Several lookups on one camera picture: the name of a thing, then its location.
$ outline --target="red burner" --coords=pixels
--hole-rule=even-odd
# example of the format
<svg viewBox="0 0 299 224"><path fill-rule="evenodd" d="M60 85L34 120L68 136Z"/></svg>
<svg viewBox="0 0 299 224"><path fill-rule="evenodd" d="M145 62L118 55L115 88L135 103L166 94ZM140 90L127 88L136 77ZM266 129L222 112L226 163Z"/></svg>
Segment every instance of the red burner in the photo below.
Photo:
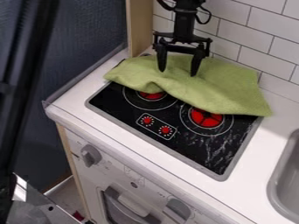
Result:
<svg viewBox="0 0 299 224"><path fill-rule="evenodd" d="M163 126L162 128L161 128L161 132L163 133L163 134L169 134L170 133L170 127L167 127L167 126Z"/></svg>
<svg viewBox="0 0 299 224"><path fill-rule="evenodd" d="M144 124L152 124L153 123L153 118L146 116L143 118Z"/></svg>
<svg viewBox="0 0 299 224"><path fill-rule="evenodd" d="M200 108L193 108L191 110L191 119L201 127L216 128L222 123L223 116L211 114Z"/></svg>
<svg viewBox="0 0 299 224"><path fill-rule="evenodd" d="M146 100L156 101L156 100L160 100L161 98L163 98L166 95L166 93L161 92L161 93L156 93L156 94L147 94L144 92L139 92L139 95Z"/></svg>

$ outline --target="gray wall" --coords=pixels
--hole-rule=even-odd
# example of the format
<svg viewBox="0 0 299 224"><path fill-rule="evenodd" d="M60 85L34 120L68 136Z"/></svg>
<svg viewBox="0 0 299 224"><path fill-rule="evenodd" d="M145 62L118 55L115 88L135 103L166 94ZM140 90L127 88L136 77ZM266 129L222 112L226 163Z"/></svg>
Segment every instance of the gray wall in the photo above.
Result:
<svg viewBox="0 0 299 224"><path fill-rule="evenodd" d="M16 173L39 190L69 172L54 122L41 102L126 42L124 0L61 0L26 124Z"/></svg>

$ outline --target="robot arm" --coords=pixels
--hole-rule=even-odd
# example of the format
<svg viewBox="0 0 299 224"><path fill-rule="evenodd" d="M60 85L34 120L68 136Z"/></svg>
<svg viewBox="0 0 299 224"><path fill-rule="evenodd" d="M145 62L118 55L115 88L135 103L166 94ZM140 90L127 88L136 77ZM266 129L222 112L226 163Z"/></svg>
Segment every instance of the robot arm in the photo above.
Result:
<svg viewBox="0 0 299 224"><path fill-rule="evenodd" d="M191 63L191 76L196 75L201 60L210 54L210 44L212 40L210 38L201 38L193 34L195 20L205 25L210 22L212 13L202 6L205 0L174 0L176 2L175 7L170 7L163 0L157 1L167 11L174 11L176 13L173 33L154 32L155 41L153 48L156 49L159 70L163 72L166 68L167 52L189 53L194 55ZM199 19L197 15L198 8L208 12L209 18L207 21L202 22ZM198 47L191 48L175 45L177 42L183 44L196 43Z"/></svg>

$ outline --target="burner control panel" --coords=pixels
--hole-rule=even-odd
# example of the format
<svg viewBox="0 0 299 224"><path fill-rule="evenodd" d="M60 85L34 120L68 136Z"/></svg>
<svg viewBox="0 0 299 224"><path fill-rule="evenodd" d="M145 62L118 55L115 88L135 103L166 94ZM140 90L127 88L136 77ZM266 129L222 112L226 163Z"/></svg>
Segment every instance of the burner control panel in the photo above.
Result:
<svg viewBox="0 0 299 224"><path fill-rule="evenodd" d="M149 114L141 115L136 123L166 140L171 140L177 133L177 129L175 127Z"/></svg>

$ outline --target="white countertop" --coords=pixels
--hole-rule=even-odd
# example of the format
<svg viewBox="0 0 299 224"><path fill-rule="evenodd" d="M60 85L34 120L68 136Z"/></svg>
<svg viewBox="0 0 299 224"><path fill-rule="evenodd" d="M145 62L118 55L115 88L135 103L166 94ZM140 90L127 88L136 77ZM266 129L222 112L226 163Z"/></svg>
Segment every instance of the white countertop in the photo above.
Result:
<svg viewBox="0 0 299 224"><path fill-rule="evenodd" d="M299 128L299 103L262 90L274 115L263 119L228 180L218 182L85 107L87 98L107 83L102 76L126 57L126 51L118 53L68 90L53 105L175 174L189 184L184 185L186 191L200 189L259 224L293 223L273 209L267 196L267 184L290 134ZM46 112L58 122L61 119L72 122L71 117L63 117L52 107Z"/></svg>

